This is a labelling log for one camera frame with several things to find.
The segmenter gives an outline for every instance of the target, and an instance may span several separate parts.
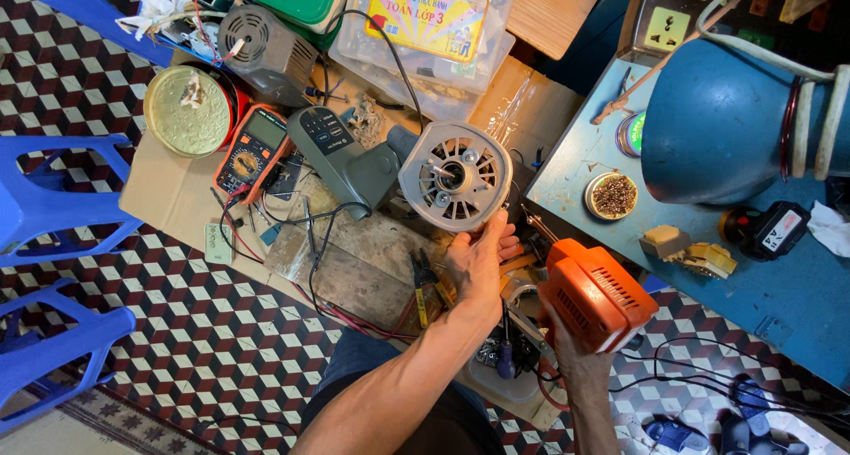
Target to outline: slipper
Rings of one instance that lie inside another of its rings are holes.
[[[683,448],[703,451],[708,448],[706,436],[674,420],[656,420],[650,422],[644,430],[649,438],[675,451],[682,451]]]
[[[748,453],[750,453],[750,426],[745,419],[733,414],[721,429],[720,455],[747,455]]]
[[[753,437],[750,440],[750,455],[808,455],[808,445],[798,440]]]
[[[741,415],[744,416],[747,423],[750,425],[750,431],[754,436],[763,436],[770,431],[770,422],[766,415],[767,409],[770,408],[767,401],[758,397],[764,398],[764,391],[758,386],[755,380],[749,378],[744,382],[738,382],[732,387],[732,400],[738,404]],[[750,406],[742,406],[741,403],[749,404]]]

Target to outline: hand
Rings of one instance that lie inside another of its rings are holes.
[[[549,330],[555,331],[555,358],[558,359],[558,370],[564,374],[564,384],[570,396],[585,389],[598,389],[605,393],[607,401],[608,377],[614,354],[590,354],[587,347],[568,330],[544,293],[540,293],[540,301],[547,312],[540,319],[544,322],[545,319],[550,320]]]
[[[499,264],[522,251],[513,224],[507,224],[507,211],[500,209],[483,227],[483,233],[460,233],[446,251],[446,268],[457,286],[457,299],[480,301],[497,306]]]

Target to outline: multimeter dial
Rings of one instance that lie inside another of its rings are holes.
[[[233,174],[246,181],[251,181],[259,175],[257,156],[249,151],[236,153],[233,157]]]

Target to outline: blue workbench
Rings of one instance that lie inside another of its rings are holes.
[[[617,125],[628,114],[614,112],[599,126],[590,123],[616,98],[630,66],[635,80],[649,70],[616,58],[611,61],[526,197],[850,392],[850,260],[837,258],[805,234],[788,255],[757,263],[717,234],[717,221],[726,208],[663,204],[653,199],[643,184],[640,160],[623,155],[614,143]],[[626,108],[646,110],[656,79],[657,75],[637,89]],[[591,179],[614,168],[637,184],[637,205],[622,220],[603,221],[585,207],[584,189]],[[812,208],[815,199],[824,202],[824,195],[823,182],[792,178],[787,184],[778,181],[746,204],[765,210],[776,200],[789,200]],[[644,254],[638,239],[661,224],[689,233],[694,243],[721,244],[738,267],[724,281]]]

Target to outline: pliers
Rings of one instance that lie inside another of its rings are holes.
[[[413,287],[416,289],[417,295],[417,310],[419,311],[419,324],[421,327],[428,327],[428,312],[425,309],[425,296],[422,294],[422,288],[426,286],[434,286],[443,303],[448,308],[455,306],[455,303],[449,298],[449,293],[445,291],[445,286],[440,282],[437,273],[431,269],[431,264],[428,261],[428,256],[425,255],[425,250],[419,248],[419,260],[415,253],[410,252],[410,263],[413,265]]]

